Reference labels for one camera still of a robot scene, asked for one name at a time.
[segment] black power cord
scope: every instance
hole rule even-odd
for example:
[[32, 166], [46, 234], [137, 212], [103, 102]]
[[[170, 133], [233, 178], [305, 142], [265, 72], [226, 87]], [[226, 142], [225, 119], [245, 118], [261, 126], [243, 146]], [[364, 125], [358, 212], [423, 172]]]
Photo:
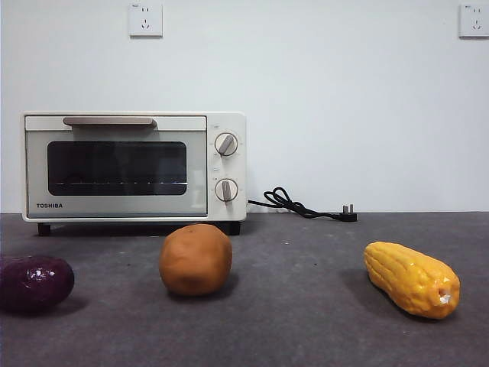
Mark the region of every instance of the black power cord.
[[342, 213], [320, 213], [314, 210], [307, 209], [302, 203], [298, 201], [292, 201], [289, 194], [282, 187], [275, 187], [273, 191], [265, 191], [263, 193], [265, 199], [272, 202], [272, 204], [260, 203], [259, 201], [248, 200], [250, 204], [266, 206], [267, 208], [284, 208], [292, 210], [293, 212], [303, 216], [307, 219], [318, 218], [320, 216], [327, 216], [332, 219], [341, 220], [342, 222], [356, 222], [357, 213], [353, 213], [353, 204], [350, 207], [344, 205]]

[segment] toshiba logo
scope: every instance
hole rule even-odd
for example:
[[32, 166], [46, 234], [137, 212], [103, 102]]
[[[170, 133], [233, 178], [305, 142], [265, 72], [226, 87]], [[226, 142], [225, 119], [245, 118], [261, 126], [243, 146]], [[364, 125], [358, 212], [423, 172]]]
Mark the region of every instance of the toshiba logo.
[[37, 203], [38, 208], [62, 208], [62, 203]]

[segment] control dial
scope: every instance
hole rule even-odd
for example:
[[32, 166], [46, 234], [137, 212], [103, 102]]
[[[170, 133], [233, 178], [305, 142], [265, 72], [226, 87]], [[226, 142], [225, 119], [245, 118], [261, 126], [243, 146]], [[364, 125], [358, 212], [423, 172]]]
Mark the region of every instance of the control dial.
[[231, 201], [238, 195], [238, 185], [228, 178], [220, 180], [215, 185], [215, 195], [222, 201]]
[[222, 156], [231, 155], [238, 149], [238, 139], [228, 132], [220, 134], [215, 139], [215, 149]]

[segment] white toaster oven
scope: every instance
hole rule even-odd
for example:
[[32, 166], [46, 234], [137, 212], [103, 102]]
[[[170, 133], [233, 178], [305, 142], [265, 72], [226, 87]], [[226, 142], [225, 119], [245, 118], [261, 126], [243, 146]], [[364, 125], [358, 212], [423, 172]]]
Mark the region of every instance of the white toaster oven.
[[26, 112], [23, 218], [229, 222], [246, 217], [246, 118], [237, 112]]

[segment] corn cob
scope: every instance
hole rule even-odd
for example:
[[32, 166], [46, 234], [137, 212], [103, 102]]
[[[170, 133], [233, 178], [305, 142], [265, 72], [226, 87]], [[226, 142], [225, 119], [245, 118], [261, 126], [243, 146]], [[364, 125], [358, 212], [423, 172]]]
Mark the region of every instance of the corn cob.
[[392, 242], [373, 242], [364, 250], [372, 283], [413, 315], [442, 319], [458, 305], [460, 280], [445, 263]]

